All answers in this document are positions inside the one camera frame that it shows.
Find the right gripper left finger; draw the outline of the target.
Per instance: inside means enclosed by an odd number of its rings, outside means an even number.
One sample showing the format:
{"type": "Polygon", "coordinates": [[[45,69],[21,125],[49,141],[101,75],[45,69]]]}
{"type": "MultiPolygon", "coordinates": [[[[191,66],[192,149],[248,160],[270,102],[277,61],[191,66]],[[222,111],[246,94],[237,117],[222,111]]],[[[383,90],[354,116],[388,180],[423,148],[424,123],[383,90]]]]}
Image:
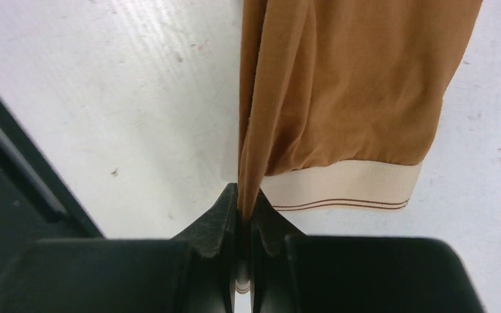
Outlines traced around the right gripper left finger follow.
{"type": "Polygon", "coordinates": [[[47,239],[0,278],[0,312],[232,312],[235,202],[226,185],[171,239],[47,239]]]}

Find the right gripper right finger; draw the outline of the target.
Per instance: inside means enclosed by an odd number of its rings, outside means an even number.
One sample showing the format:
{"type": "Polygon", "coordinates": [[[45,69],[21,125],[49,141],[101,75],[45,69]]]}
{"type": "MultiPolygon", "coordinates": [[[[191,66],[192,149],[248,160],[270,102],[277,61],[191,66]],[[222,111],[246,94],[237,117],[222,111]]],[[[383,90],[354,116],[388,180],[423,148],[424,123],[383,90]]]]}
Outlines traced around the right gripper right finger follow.
{"type": "Polygon", "coordinates": [[[307,235],[260,194],[250,227],[253,312],[482,312],[461,259],[421,237],[307,235]]]}

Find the brown underwear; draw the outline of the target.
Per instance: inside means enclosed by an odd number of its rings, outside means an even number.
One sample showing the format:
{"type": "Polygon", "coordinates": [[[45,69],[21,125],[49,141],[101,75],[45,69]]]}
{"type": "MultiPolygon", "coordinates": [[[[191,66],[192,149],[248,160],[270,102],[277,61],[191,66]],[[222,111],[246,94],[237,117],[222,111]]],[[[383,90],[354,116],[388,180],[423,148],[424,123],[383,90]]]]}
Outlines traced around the brown underwear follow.
{"type": "Polygon", "coordinates": [[[480,1],[242,1],[238,208],[400,209],[480,1]]]}

